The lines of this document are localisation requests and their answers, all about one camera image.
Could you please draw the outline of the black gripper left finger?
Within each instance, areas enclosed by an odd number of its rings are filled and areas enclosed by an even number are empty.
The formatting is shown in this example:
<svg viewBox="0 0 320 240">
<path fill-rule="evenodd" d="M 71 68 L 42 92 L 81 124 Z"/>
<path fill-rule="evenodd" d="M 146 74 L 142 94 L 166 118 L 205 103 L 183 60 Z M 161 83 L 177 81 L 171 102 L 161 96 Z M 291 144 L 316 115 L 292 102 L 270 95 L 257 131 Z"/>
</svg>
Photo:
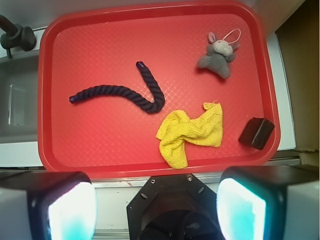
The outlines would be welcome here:
<svg viewBox="0 0 320 240">
<path fill-rule="evenodd" d="M 91 240 L 97 194 L 83 172 L 3 171 L 2 240 Z"/>
</svg>

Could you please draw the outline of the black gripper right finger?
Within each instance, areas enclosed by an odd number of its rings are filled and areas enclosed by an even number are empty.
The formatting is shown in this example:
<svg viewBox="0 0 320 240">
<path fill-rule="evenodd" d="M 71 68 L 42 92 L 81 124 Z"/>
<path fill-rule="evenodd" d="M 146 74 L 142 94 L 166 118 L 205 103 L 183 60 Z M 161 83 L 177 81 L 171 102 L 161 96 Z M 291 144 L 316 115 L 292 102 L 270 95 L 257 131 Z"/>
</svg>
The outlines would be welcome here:
<svg viewBox="0 0 320 240">
<path fill-rule="evenodd" d="M 317 166 L 232 166 L 222 173 L 216 193 L 226 240 L 320 238 Z"/>
</svg>

